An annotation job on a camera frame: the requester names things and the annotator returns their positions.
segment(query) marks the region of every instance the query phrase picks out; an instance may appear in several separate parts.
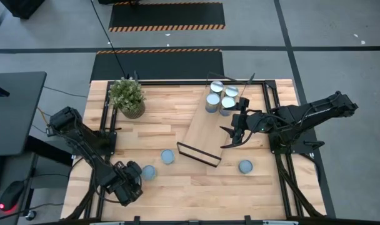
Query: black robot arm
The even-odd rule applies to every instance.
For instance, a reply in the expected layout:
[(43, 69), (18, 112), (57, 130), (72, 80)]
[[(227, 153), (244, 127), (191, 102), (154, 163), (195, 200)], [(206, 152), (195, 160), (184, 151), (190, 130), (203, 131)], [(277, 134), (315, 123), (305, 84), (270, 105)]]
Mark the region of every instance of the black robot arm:
[[(269, 133), (274, 145), (290, 146), (300, 135), (331, 118), (352, 116), (358, 108), (347, 95), (336, 91), (335, 94), (302, 106), (281, 106), (271, 109), (270, 113), (261, 110), (250, 110), (249, 100), (243, 97), (230, 110), (240, 111), (234, 114), (231, 125), (233, 129), (222, 127), (232, 138), (232, 144), (222, 148), (233, 148), (246, 143), (251, 133)], [(244, 131), (251, 133), (243, 141)]]
[(76, 109), (66, 107), (51, 116), (49, 127), (54, 134), (63, 137), (69, 146), (83, 156), (94, 169), (98, 185), (108, 194), (115, 193), (122, 206), (134, 202), (143, 193), (138, 182), (141, 168), (132, 161), (125, 166), (121, 161), (112, 165), (104, 160), (95, 149), (109, 145), (108, 137), (84, 125)]

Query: green leaves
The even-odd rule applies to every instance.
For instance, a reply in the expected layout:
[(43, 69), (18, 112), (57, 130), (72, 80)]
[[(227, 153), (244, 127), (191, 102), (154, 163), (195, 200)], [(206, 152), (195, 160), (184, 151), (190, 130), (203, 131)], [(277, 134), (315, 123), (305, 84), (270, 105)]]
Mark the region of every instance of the green leaves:
[(109, 90), (109, 98), (122, 111), (137, 110), (141, 101), (145, 100), (141, 85), (127, 79), (115, 81)]

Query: black floor mat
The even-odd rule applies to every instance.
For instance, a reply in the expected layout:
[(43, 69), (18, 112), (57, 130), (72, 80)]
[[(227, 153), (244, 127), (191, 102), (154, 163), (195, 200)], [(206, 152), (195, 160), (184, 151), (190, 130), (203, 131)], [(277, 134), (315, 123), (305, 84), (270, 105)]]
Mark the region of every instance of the black floor mat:
[[(223, 75), (220, 49), (131, 49), (116, 52), (124, 71), (130, 75), (136, 71), (139, 79), (206, 79), (210, 71)], [(123, 73), (113, 51), (99, 51), (91, 80), (121, 77)]]
[(109, 31), (176, 31), (223, 29), (225, 18), (219, 2), (144, 3), (132, 7), (116, 3)]

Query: can lid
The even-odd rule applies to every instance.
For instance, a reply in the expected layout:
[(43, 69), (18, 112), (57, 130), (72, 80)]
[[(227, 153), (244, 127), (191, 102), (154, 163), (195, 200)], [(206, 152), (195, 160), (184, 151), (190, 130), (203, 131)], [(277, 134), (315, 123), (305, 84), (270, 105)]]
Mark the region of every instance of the can lid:
[(152, 165), (145, 166), (142, 169), (141, 175), (147, 181), (154, 179), (154, 177), (156, 175), (156, 171), (155, 171), (154, 166), (152, 166)]
[(219, 92), (223, 90), (223, 83), (221, 81), (214, 81), (211, 83), (211, 90)]
[(171, 164), (174, 160), (173, 151), (170, 149), (165, 149), (161, 152), (161, 159), (165, 164)]
[(229, 97), (236, 97), (239, 94), (239, 89), (235, 86), (228, 86), (225, 93)]
[(236, 104), (233, 97), (226, 96), (222, 99), (223, 108), (233, 107)]
[(239, 163), (240, 172), (247, 174), (253, 170), (253, 164), (248, 160), (243, 160)]
[(216, 93), (211, 93), (207, 95), (207, 103), (209, 104), (212, 104), (212, 105), (218, 104), (219, 100), (221, 100), (221, 98)]

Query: wooden table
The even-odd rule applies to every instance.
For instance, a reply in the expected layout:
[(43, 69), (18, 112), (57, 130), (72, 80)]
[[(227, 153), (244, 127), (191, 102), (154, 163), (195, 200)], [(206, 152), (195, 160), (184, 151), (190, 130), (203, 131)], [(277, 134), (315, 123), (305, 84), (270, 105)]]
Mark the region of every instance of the wooden table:
[[(107, 83), (91, 83), (83, 122), (93, 130), (99, 129)], [(298, 104), (290, 79), (278, 79), (276, 84), (281, 105)], [(144, 194), (128, 207), (105, 202), (103, 221), (132, 221), (134, 216), (140, 216), (142, 221), (243, 220), (244, 215), (251, 215), (252, 219), (285, 218), (268, 135), (253, 134), (245, 145), (224, 149), (217, 168), (208, 166), (180, 155), (176, 147), (176, 142), (186, 135), (205, 86), (143, 86), (142, 89), (146, 112), (139, 119), (127, 119), (118, 113), (116, 128), (122, 129), (117, 131), (116, 153), (111, 161), (126, 164), (133, 160), (141, 167), (153, 165), (157, 177), (153, 181), (143, 181)], [(251, 109), (266, 110), (260, 86), (247, 87), (243, 96), (250, 99)], [(107, 126), (111, 114), (110, 107)], [(174, 151), (173, 164), (163, 164), (160, 158), (163, 149)], [(238, 163), (243, 159), (254, 164), (253, 171), (247, 175), (238, 171)], [(325, 214), (313, 163), (298, 155), (293, 155), (292, 159), (300, 190), (320, 213)], [(71, 214), (83, 198), (90, 175), (91, 168), (84, 161), (73, 169), (62, 218)], [(295, 215), (293, 195), (288, 190)], [(116, 200), (115, 195), (106, 197)], [(95, 196), (91, 216), (95, 216), (97, 200)]]

